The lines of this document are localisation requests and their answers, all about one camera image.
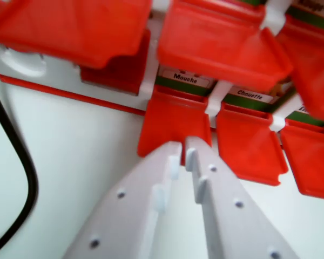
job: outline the black cable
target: black cable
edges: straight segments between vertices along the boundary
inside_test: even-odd
[[[23,143],[21,142],[15,128],[13,127],[9,117],[6,114],[4,107],[0,102],[0,124],[3,127],[7,137],[11,141],[13,148],[17,152],[19,159],[23,165],[26,173],[26,178],[28,180],[28,195],[26,197],[26,202],[21,213],[18,215],[14,223],[5,232],[5,234],[0,238],[0,249],[14,236],[17,230],[21,227],[24,221],[28,218],[30,212],[32,211],[35,202],[37,200],[38,193],[38,182],[35,167],[33,166],[32,160],[26,151]]]

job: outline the white label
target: white label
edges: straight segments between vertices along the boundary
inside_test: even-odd
[[[296,110],[297,112],[301,112],[301,113],[304,113],[304,114],[308,114],[306,108],[304,105],[301,105],[301,107],[299,109]]]
[[[187,74],[176,73],[172,70],[164,70],[162,76],[165,78],[173,79],[175,81],[184,82],[187,84],[197,85],[204,88],[210,88],[210,81],[207,79],[189,76]]]
[[[272,96],[267,96],[266,94],[256,93],[248,90],[241,89],[239,87],[233,86],[229,91],[230,94],[235,96],[242,96],[248,99],[253,99],[261,101],[263,103],[270,103],[274,98]]]
[[[324,18],[324,0],[294,0],[293,6]]]

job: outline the white background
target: white background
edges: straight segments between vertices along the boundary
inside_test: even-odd
[[[39,178],[35,210],[0,259],[61,258],[101,195],[139,161],[143,117],[4,84],[0,95]],[[290,171],[280,181],[242,184],[300,258],[324,259],[324,200],[301,195]],[[26,194],[22,165],[0,126],[0,236]],[[153,258],[206,258],[201,208],[193,200],[191,175],[181,169]]]

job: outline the screw hole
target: screw hole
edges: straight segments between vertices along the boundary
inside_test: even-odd
[[[118,191],[117,197],[118,197],[119,199],[122,199],[122,198],[125,197],[125,196],[126,196],[126,192],[125,192],[125,190],[121,189],[121,190]]]
[[[235,206],[237,206],[238,208],[243,208],[244,207],[244,203],[242,201],[235,201]]]
[[[276,251],[271,252],[270,257],[271,257],[272,259],[281,259],[280,254],[279,254],[278,252],[276,252]]]
[[[209,165],[209,169],[211,172],[216,173],[217,172],[217,167],[214,165]]]
[[[99,240],[98,239],[94,239],[90,242],[89,244],[90,248],[91,249],[95,249],[99,246]]]

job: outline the red flap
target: red flap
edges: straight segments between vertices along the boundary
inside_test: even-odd
[[[118,56],[109,60],[102,69],[80,67],[82,81],[113,87],[138,95],[144,78],[149,50],[150,31],[145,29],[138,52],[134,56]]]
[[[271,123],[271,114],[222,105],[217,115],[219,153],[239,178],[278,185],[279,175],[288,171]]]
[[[293,62],[292,78],[307,111],[324,120],[324,30],[289,18],[277,39]]]
[[[161,32],[162,64],[266,92],[292,65],[269,29],[264,7],[239,1],[175,0]]]
[[[0,10],[0,43],[102,68],[138,51],[151,0],[11,0]]]
[[[281,141],[302,194],[324,198],[324,128],[286,120]]]
[[[188,136],[200,137],[211,146],[209,116],[204,113],[207,104],[162,93],[158,89],[155,86],[146,109],[138,155],[146,156],[168,141],[184,144]],[[184,164],[184,153],[181,163]]]

